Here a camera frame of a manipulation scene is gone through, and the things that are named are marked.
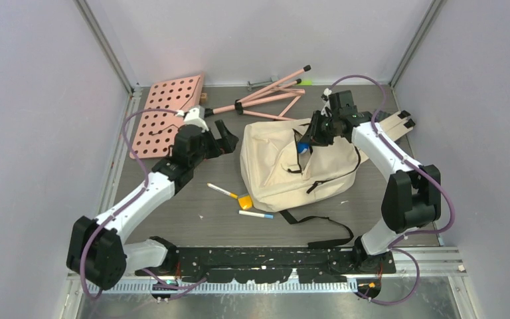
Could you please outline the blue pencil sharpener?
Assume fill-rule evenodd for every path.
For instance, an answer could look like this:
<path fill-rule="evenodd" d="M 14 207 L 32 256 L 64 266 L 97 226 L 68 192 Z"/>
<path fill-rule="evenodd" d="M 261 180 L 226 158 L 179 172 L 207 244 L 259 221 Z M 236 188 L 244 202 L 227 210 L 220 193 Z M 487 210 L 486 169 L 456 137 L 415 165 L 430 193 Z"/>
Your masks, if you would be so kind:
<path fill-rule="evenodd" d="M 298 154 L 304 154 L 310 150 L 310 145 L 307 143 L 298 142 L 296 148 Z"/>

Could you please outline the white marker yellow cap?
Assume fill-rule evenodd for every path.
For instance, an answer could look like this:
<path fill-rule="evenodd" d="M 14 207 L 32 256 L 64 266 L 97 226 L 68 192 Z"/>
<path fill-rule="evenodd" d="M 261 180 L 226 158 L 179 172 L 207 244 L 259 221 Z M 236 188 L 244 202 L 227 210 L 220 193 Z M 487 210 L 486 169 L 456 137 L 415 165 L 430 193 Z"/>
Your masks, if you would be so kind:
<path fill-rule="evenodd" d="M 225 190 L 225 189 L 223 189 L 223 188 L 221 188 L 221 187 L 219 187 L 219 186 L 217 186 L 217 185 L 215 185 L 215 184 L 213 184 L 213 183 L 207 183 L 207 186 L 208 186 L 209 188 L 211 188 L 211 189 L 213 189 L 213 190 L 215 190 L 215 191 L 217 191 L 217 192 L 219 192 L 219 193 L 221 193 L 221 194 L 224 194 L 224 195 L 226 195 L 226 196 L 229 196 L 229 197 L 231 197 L 231 198 L 233 198 L 233 199 L 237 199 L 237 198 L 238 198 L 237 194 L 232 193 L 232 192 L 230 192 L 230 191 L 228 191 L 228 190 Z"/>

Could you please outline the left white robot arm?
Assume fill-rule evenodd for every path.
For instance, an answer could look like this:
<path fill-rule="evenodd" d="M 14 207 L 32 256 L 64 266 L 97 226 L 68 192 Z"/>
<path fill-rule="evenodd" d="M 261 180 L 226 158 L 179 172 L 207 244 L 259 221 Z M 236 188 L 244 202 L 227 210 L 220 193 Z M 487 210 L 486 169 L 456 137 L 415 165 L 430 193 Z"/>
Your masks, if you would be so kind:
<path fill-rule="evenodd" d="M 170 155 L 161 158 L 130 194 L 97 217 L 82 216 L 74 223 L 66 265 L 79 274 L 82 283 L 109 290 L 129 272 L 154 268 L 168 275 L 176 269 L 170 242 L 152 237 L 129 244 L 127 239 L 150 213 L 192 180 L 201 162 L 235 151 L 238 137 L 222 120 L 215 124 L 219 139 L 194 124 L 179 128 Z"/>

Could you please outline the white marker blue cap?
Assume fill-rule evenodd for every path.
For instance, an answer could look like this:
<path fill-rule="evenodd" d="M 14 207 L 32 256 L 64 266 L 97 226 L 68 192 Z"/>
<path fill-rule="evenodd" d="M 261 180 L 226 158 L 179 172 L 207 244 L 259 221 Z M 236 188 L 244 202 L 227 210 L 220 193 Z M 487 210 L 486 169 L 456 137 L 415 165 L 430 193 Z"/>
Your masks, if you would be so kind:
<path fill-rule="evenodd" d="M 274 216 L 271 214 L 259 213 L 259 212 L 253 212 L 253 211 L 239 210 L 238 214 L 243 215 L 243 216 L 257 217 L 257 218 L 264 218 L 264 219 L 273 219 L 274 218 Z"/>

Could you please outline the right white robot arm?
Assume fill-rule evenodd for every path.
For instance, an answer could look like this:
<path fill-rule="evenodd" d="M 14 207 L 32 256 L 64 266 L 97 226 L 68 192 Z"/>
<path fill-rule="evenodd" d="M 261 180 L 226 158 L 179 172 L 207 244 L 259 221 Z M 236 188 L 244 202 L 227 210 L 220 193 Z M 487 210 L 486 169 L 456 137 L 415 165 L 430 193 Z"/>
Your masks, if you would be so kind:
<path fill-rule="evenodd" d="M 379 255 L 397 240 L 440 218 L 440 170 L 402 151 L 376 123 L 375 114 L 357 110 L 351 91 L 326 89 L 322 99 L 325 108 L 313 113 L 301 142 L 316 150 L 332 145 L 337 137 L 345 138 L 369 157 L 387 182 L 381 219 L 355 239 L 351 251 L 353 266 L 371 272 L 379 264 Z"/>

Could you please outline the beige canvas backpack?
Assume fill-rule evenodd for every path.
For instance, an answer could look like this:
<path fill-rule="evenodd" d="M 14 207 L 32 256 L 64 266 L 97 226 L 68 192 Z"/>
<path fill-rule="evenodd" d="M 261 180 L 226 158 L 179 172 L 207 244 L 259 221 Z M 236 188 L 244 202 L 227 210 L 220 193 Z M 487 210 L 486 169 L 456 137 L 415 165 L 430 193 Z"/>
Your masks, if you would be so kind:
<path fill-rule="evenodd" d="M 311 119 L 256 122 L 244 129 L 240 170 L 253 206 L 276 213 L 339 195 L 353 186 L 357 170 L 370 160 L 345 138 L 298 154 L 297 143 Z M 409 129 L 398 114 L 385 120 L 390 139 Z"/>

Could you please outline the yellow pencil sharpener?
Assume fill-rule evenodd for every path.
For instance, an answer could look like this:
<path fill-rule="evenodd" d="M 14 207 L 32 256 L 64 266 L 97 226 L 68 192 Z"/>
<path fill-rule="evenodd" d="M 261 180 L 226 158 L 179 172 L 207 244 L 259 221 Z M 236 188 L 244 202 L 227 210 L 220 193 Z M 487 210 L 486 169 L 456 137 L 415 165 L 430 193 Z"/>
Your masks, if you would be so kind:
<path fill-rule="evenodd" d="M 248 210 L 253 207 L 253 201 L 249 195 L 239 195 L 237 201 L 241 210 Z"/>

